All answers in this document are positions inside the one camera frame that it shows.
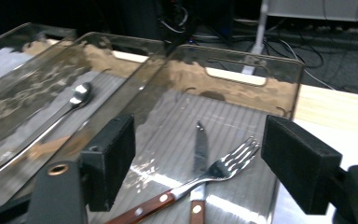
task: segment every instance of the brown handle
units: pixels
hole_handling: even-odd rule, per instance
[[[205,224],[205,201],[191,201],[190,224]]]
[[[171,190],[167,190],[158,196],[150,199],[145,203],[141,203],[138,206],[130,209],[129,211],[121,214],[118,217],[113,218],[105,224],[130,224],[139,223],[144,218],[152,215],[153,213],[161,210],[162,208],[175,202],[171,194]]]

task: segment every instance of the white cable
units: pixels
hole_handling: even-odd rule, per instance
[[[295,54],[295,51],[292,49],[292,47],[291,47],[288,43],[286,43],[286,41],[284,41],[284,40],[280,40],[280,41],[281,41],[284,45],[286,45],[286,46],[290,49],[290,51],[292,51],[292,53],[293,53],[293,55],[295,56],[296,60],[298,60],[298,57],[297,57],[297,55]],[[333,87],[331,87],[330,85],[328,85],[327,83],[321,81],[319,78],[313,76],[313,75],[312,75],[309,71],[307,71],[306,69],[304,69],[304,72],[306,72],[310,77],[312,77],[312,78],[315,79],[316,81],[322,83],[323,85],[325,85],[325,86],[328,87],[329,89],[331,89],[331,90],[333,90],[333,91],[336,90],[336,89],[334,89]]]
[[[168,29],[170,29],[170,30],[172,30],[172,31],[174,31],[174,32],[176,32],[176,33],[178,33],[178,34],[181,34],[181,33],[183,33],[184,31],[177,31],[177,30],[175,30],[175,29],[173,29],[169,24],[167,24],[165,21],[160,21],[163,25],[165,25],[165,27],[167,27]]]
[[[186,10],[184,7],[182,7],[182,10],[185,12],[185,16],[183,17],[182,22],[179,23],[179,26],[183,26],[183,25],[185,24],[185,22],[187,21],[187,17],[188,17],[188,12],[187,12],[187,10]]]

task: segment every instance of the fork head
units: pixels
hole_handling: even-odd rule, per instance
[[[211,165],[206,175],[216,181],[230,179],[249,164],[258,149],[260,145],[257,141],[253,137],[248,138],[239,147]]]

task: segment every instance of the transparent tray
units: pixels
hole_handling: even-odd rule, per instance
[[[160,41],[91,33],[36,68],[23,70],[14,85],[0,91],[0,162],[17,155],[21,150],[18,146],[67,104],[77,85],[90,82],[92,99],[39,142],[50,143],[50,149],[37,151],[37,156],[33,152],[38,149],[30,149],[0,172],[0,205],[13,197],[135,71],[143,64],[160,62],[157,69],[164,59]],[[144,79],[137,80],[141,85],[155,73],[150,70],[148,75],[144,70]],[[89,140],[90,136],[83,135],[82,142]]]
[[[25,23],[0,35],[0,78],[22,64],[30,62],[35,55],[47,49],[50,51],[45,54],[45,57],[52,56],[58,50],[51,50],[52,46],[65,45],[75,38],[76,31],[73,29],[36,23]]]
[[[51,161],[75,160],[86,145],[81,136],[134,113],[136,157],[111,212],[90,212],[90,223],[104,223],[194,178],[198,121],[209,139],[208,165],[250,136],[261,141],[267,114],[293,116],[304,68],[293,60],[182,46],[146,85],[140,83],[156,65],[139,69],[74,134],[68,144],[76,147],[63,146]],[[254,76],[238,73],[245,65],[255,68]],[[277,178],[257,154],[233,179],[207,185],[206,223],[270,223],[276,188]],[[143,223],[187,223],[189,206],[186,197]]]

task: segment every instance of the dark floor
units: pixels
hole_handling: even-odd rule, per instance
[[[196,32],[197,44],[205,47],[250,51],[256,25],[235,24],[232,44],[203,27]],[[265,35],[263,54],[297,58],[307,65],[302,83],[338,91],[358,93],[358,28],[274,27]]]

